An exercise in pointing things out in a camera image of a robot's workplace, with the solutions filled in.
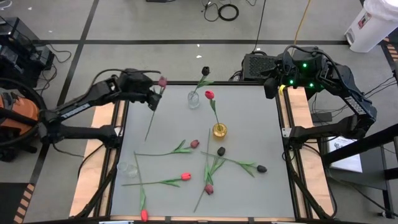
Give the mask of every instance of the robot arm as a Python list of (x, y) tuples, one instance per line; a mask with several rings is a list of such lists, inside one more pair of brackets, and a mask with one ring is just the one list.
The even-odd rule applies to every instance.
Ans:
[[(293, 57), (288, 49), (295, 48)], [(354, 76), (345, 65), (340, 65), (318, 47), (300, 48), (288, 46), (284, 53), (272, 57), (275, 67), (261, 73), (267, 98), (276, 96), (278, 86), (302, 86), (314, 92), (326, 90), (339, 96), (354, 111), (354, 115), (342, 119), (336, 124), (313, 128), (293, 127), (284, 129), (289, 141), (301, 146), (308, 139), (344, 136), (350, 139), (363, 138), (370, 126), (376, 121), (377, 110), (357, 88)]]
[(128, 100), (132, 103), (146, 102), (148, 107), (155, 111), (162, 95), (150, 90), (153, 81), (144, 75), (144, 72), (146, 71), (122, 70), (120, 77), (113, 75), (92, 85), (82, 96), (54, 110), (41, 111), (39, 135), (42, 142), (56, 143), (62, 139), (99, 139), (106, 146), (117, 147), (119, 138), (112, 125), (81, 128), (65, 126), (61, 122), (92, 106), (101, 106), (118, 100)]

